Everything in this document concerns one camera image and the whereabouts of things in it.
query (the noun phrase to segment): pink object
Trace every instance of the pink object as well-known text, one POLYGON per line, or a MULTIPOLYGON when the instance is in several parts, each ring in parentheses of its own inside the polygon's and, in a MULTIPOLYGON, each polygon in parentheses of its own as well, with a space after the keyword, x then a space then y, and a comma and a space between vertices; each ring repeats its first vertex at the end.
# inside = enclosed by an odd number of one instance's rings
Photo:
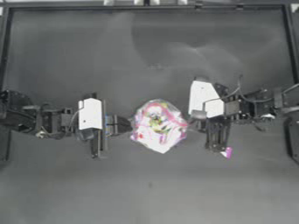
POLYGON ((227 147, 225 151, 223 151, 220 154, 223 155, 224 158, 231 158, 232 148, 227 147))

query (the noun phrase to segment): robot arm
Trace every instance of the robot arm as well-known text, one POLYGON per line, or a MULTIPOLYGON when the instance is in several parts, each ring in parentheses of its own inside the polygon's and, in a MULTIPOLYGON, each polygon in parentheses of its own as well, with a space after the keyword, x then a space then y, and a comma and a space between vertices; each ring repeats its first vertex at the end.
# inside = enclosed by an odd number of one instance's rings
POLYGON ((195 80, 191 84, 189 115, 197 131, 207 134, 205 148, 216 152, 225 151, 231 124, 264 123, 277 116, 287 116, 291 156, 298 155, 299 106, 295 105, 296 97, 290 97, 298 87, 299 84, 286 90, 276 88, 271 93, 261 89, 243 94, 237 84, 236 90, 228 94, 228 89, 220 84, 195 80))
POLYGON ((105 107, 105 101, 89 94, 79 101, 73 113, 72 108, 33 105, 28 96, 5 90, 0 93, 0 124, 39 138, 76 136, 80 141, 89 142, 91 156, 99 158, 107 149, 107 138, 132 130, 131 122, 117 115, 107 115, 105 107))

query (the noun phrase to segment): black frame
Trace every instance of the black frame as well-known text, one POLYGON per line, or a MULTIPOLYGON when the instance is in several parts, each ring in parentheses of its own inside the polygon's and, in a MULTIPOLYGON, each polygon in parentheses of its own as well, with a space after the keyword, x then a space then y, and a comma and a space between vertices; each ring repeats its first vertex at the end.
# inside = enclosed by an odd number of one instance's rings
MULTIPOLYGON (((144 0, 144 5, 135 6, 133 2, 116 2, 120 5, 104 6, 103 2, 55 2, 55 3, 1 3, 4 8, 1 20, 1 36, 0 36, 0 89, 3 90, 5 78, 5 63, 8 59, 9 36, 12 27, 12 17, 15 11, 79 11, 79 10, 99 10, 99 11, 168 11, 168 10, 189 10, 189 11, 281 11, 284 20, 284 33, 288 45, 288 53, 291 60, 291 67, 294 73, 294 83, 299 82, 299 53, 295 36, 294 16, 291 4, 286 3, 201 3, 192 1, 188 5, 177 5, 169 3, 168 5, 151 6, 149 0, 144 0)), ((0 133, 7 135, 5 139, 9 141, 11 133, 0 133)))

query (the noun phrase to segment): gray table surface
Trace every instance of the gray table surface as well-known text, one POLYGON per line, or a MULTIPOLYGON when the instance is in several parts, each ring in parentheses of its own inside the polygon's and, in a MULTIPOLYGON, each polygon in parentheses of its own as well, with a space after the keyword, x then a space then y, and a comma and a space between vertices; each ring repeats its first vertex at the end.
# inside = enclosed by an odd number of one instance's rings
MULTIPOLYGON (((97 11, 16 12, 5 86, 37 102, 76 106, 91 91, 129 117, 163 98, 187 113, 192 77, 244 89, 292 84, 281 15, 97 11)), ((92 161, 72 138, 13 134, 0 172, 1 224, 296 223, 299 167, 286 155, 281 120, 267 133, 233 126, 227 160, 204 135, 160 155, 109 139, 92 161)))

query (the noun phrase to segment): crumpled plastic bag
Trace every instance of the crumpled plastic bag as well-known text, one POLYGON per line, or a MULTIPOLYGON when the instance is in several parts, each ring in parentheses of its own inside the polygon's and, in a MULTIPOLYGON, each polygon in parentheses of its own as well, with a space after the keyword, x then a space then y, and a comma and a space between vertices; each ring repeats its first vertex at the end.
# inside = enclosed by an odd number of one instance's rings
POLYGON ((180 110, 168 101, 152 100, 136 111, 131 139, 165 153, 187 137, 187 128, 180 110))

